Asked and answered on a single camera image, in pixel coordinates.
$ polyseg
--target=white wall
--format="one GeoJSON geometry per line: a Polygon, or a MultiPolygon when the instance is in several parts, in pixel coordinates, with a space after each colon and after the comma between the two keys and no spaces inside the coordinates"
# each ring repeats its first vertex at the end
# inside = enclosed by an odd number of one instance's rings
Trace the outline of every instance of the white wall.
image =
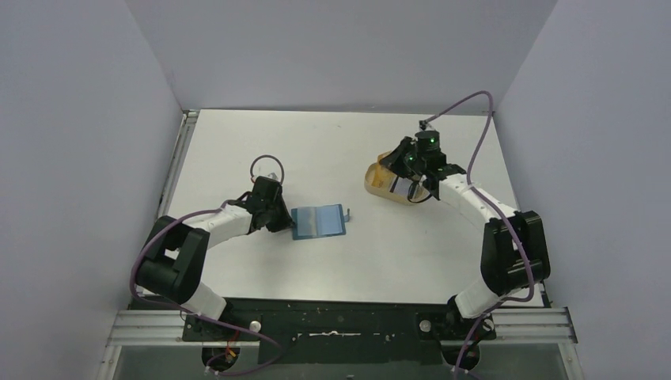
{"type": "Polygon", "coordinates": [[[671,2],[559,0],[498,107],[591,379],[671,378],[671,2]]]}
{"type": "Polygon", "coordinates": [[[123,0],[0,2],[0,378],[93,378],[180,108],[123,0]]]}
{"type": "Polygon", "coordinates": [[[432,113],[500,100],[556,0],[127,3],[184,108],[432,113]]]}

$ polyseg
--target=white table surface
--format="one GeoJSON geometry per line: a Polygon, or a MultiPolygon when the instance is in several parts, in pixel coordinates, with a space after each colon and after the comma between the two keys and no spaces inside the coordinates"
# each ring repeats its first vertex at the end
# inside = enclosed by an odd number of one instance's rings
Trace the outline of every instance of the white table surface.
{"type": "MultiPolygon", "coordinates": [[[[463,290],[480,268],[482,230],[434,199],[407,206],[363,188],[368,166],[414,135],[426,117],[202,110],[169,215],[217,207],[251,190],[249,165],[261,154],[284,164],[289,209],[334,203],[351,209],[344,236],[294,241],[290,230],[261,230],[226,241],[208,251],[203,282],[223,297],[352,302],[444,303],[463,290]]],[[[432,123],[448,162],[466,168],[484,122],[443,116],[432,123]]],[[[263,160],[257,169],[276,166],[263,160]]],[[[516,204],[494,128],[473,178],[516,204]]],[[[543,305],[539,291],[527,305],[543,305]]]]}

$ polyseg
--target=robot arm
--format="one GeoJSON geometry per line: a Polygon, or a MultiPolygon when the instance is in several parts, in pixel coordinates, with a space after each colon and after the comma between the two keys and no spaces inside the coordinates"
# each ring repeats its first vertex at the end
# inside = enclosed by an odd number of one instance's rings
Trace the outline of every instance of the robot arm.
{"type": "Polygon", "coordinates": [[[475,185],[468,185],[466,172],[447,163],[440,150],[437,131],[418,132],[406,137],[380,165],[402,178],[421,184],[435,199],[454,207],[475,228],[483,231],[480,275],[448,301],[449,319],[473,319],[497,305],[506,296],[529,286],[518,247],[501,216],[478,196],[477,190],[495,204],[515,229],[531,264],[534,282],[550,275],[548,249],[543,225],[533,211],[521,213],[475,185]]]}
{"type": "MultiPolygon", "coordinates": [[[[169,216],[159,218],[147,241],[174,221],[169,216]]],[[[251,192],[229,201],[213,215],[174,226],[160,238],[143,257],[135,283],[192,313],[219,320],[230,304],[200,282],[206,251],[263,227],[277,232],[293,225],[282,198],[282,185],[276,180],[258,177],[251,192]],[[179,250],[176,259],[166,256],[166,249],[179,250]]]]}

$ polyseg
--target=purple cable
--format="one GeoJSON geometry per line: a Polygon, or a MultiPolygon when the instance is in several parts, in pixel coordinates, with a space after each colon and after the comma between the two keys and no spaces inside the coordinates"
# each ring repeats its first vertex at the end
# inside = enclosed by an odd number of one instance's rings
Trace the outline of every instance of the purple cable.
{"type": "MultiPolygon", "coordinates": [[[[239,326],[231,325],[231,324],[229,324],[229,323],[222,322],[222,321],[218,321],[218,320],[213,319],[213,318],[210,318],[210,317],[205,317],[204,315],[193,314],[190,310],[187,310],[187,309],[183,308],[182,306],[180,306],[180,305],[178,305],[178,304],[176,304],[176,303],[150,301],[150,300],[148,300],[148,299],[145,299],[145,298],[143,298],[143,297],[140,297],[140,294],[138,294],[138,291],[137,291],[137,289],[135,288],[135,279],[136,279],[137,276],[138,276],[138,269],[140,268],[140,264],[142,263],[142,259],[143,259],[144,256],[146,255],[146,253],[147,253],[147,251],[149,250],[149,248],[151,248],[154,244],[156,244],[156,242],[158,241],[158,239],[162,238],[165,234],[167,234],[168,231],[170,231],[174,226],[177,226],[178,224],[184,222],[184,221],[187,220],[187,219],[190,219],[190,218],[193,218],[193,217],[195,217],[195,216],[199,216],[199,215],[207,215],[207,214],[216,214],[216,213],[218,213],[219,211],[221,211],[221,210],[224,209],[224,207],[226,206],[226,204],[227,204],[228,202],[229,202],[229,200],[225,201],[225,202],[221,205],[221,207],[218,208],[218,209],[216,209],[216,210],[201,210],[201,211],[195,211],[195,212],[192,212],[192,213],[190,213],[190,214],[186,214],[185,216],[183,216],[183,217],[181,217],[181,218],[179,218],[179,219],[176,219],[174,222],[171,222],[171,223],[168,224],[163,230],[160,230],[160,231],[158,232],[158,234],[154,235],[154,236],[153,236],[153,237],[152,237],[152,238],[145,244],[145,246],[142,247],[142,250],[140,251],[140,254],[138,255],[138,258],[135,260],[135,263],[133,264],[133,268],[131,269],[131,281],[130,281],[130,283],[129,283],[129,288],[130,288],[130,290],[131,290],[131,294],[133,295],[133,298],[136,299],[136,300],[138,300],[138,301],[140,301],[140,302],[149,302],[149,303],[154,303],[154,304],[158,304],[158,305],[168,306],[168,307],[170,307],[170,308],[172,308],[172,309],[182,310],[182,311],[184,311],[184,312],[186,312],[186,313],[189,313],[189,314],[193,315],[194,317],[200,319],[201,321],[206,321],[206,322],[214,323],[215,325],[220,325],[220,326],[222,326],[222,327],[226,327],[227,329],[237,330],[237,331],[239,331],[239,332],[241,332],[241,333],[246,333],[246,334],[249,334],[249,335],[256,336],[256,337],[258,337],[258,338],[260,338],[260,339],[263,339],[263,340],[267,341],[268,343],[272,344],[273,346],[279,348],[280,353],[279,353],[276,357],[274,357],[274,358],[268,360],[268,361],[265,362],[265,363],[261,363],[261,364],[259,364],[259,365],[256,366],[256,367],[249,368],[249,369],[247,369],[247,370],[239,370],[238,372],[230,372],[230,373],[222,372],[222,373],[218,374],[218,375],[221,375],[221,376],[240,376],[240,375],[243,375],[243,374],[251,374],[251,373],[253,373],[253,372],[256,372],[256,371],[258,371],[258,370],[260,370],[260,369],[262,369],[262,368],[265,368],[265,367],[271,365],[271,364],[274,363],[275,361],[277,361],[277,359],[281,358],[282,355],[284,355],[284,348],[282,347],[282,345],[279,344],[279,343],[277,343],[275,340],[273,340],[273,339],[270,338],[269,336],[265,336],[264,334],[261,334],[261,333],[259,333],[259,332],[253,332],[253,331],[250,330],[250,329],[245,329],[245,328],[243,328],[243,327],[239,327],[239,326]]],[[[212,358],[210,358],[210,360],[207,361],[206,366],[209,367],[209,366],[210,366],[216,359],[220,358],[220,357],[223,356],[223,355],[224,355],[224,354],[213,356],[212,358]]]]}
{"type": "Polygon", "coordinates": [[[471,371],[466,372],[466,370],[462,370],[466,376],[470,376],[471,378],[474,378],[475,380],[483,380],[480,376],[477,374],[472,373],[471,371]]]}
{"type": "Polygon", "coordinates": [[[274,160],[275,162],[277,162],[277,164],[279,165],[279,172],[280,172],[280,175],[281,175],[281,177],[279,178],[279,184],[283,184],[284,183],[284,165],[282,165],[281,161],[277,157],[273,156],[272,154],[261,154],[259,157],[254,158],[254,161],[252,161],[252,165],[249,166],[249,175],[252,178],[254,178],[254,165],[256,165],[256,163],[261,158],[270,158],[271,160],[274,160]]]}
{"type": "MultiPolygon", "coordinates": [[[[468,185],[472,185],[473,182],[471,180],[471,172],[473,171],[473,164],[476,162],[476,157],[478,155],[478,152],[480,152],[480,147],[483,144],[484,138],[487,135],[487,131],[489,131],[489,125],[491,124],[491,117],[494,115],[494,98],[492,97],[491,93],[488,91],[478,91],[477,93],[472,93],[471,95],[468,95],[464,99],[461,99],[455,104],[450,105],[447,109],[444,111],[424,120],[427,123],[430,123],[431,121],[436,120],[438,117],[445,115],[447,112],[452,111],[455,109],[458,105],[464,103],[465,101],[476,97],[478,95],[485,95],[487,96],[487,99],[489,100],[489,110],[487,112],[487,121],[484,124],[484,129],[483,133],[480,136],[480,140],[478,140],[478,143],[476,145],[475,150],[473,151],[473,155],[471,156],[471,161],[468,163],[468,168],[466,169],[466,183],[468,185]]],[[[482,192],[480,192],[477,188],[471,187],[471,190],[479,197],[483,202],[485,202],[489,207],[491,207],[492,210],[496,212],[496,214],[499,215],[499,218],[503,221],[503,224],[506,225],[506,228],[510,232],[510,236],[513,238],[513,241],[515,242],[515,245],[517,246],[517,250],[520,253],[520,257],[522,258],[522,262],[524,262],[525,266],[525,271],[526,271],[526,276],[527,280],[529,281],[529,294],[524,297],[524,298],[516,298],[516,297],[505,297],[501,302],[497,303],[494,307],[491,307],[489,310],[486,310],[484,313],[482,313],[476,321],[473,323],[473,326],[471,327],[470,331],[468,331],[468,334],[466,335],[466,339],[464,340],[464,344],[461,346],[461,350],[459,351],[459,355],[457,356],[457,362],[455,363],[455,371],[454,371],[454,380],[457,380],[457,373],[460,370],[459,364],[461,364],[461,360],[464,357],[464,353],[466,352],[466,348],[468,347],[468,342],[471,340],[473,337],[473,334],[476,332],[478,326],[482,322],[483,318],[485,315],[491,313],[494,309],[498,308],[501,306],[502,302],[504,301],[518,301],[518,302],[529,302],[532,300],[533,295],[534,295],[534,286],[533,286],[533,273],[531,272],[531,264],[529,263],[529,258],[526,256],[526,251],[524,249],[524,246],[522,246],[522,242],[517,235],[517,231],[513,228],[513,225],[510,224],[510,221],[506,217],[506,215],[503,213],[503,211],[497,206],[494,202],[492,202],[489,198],[487,198],[482,192]]]]}

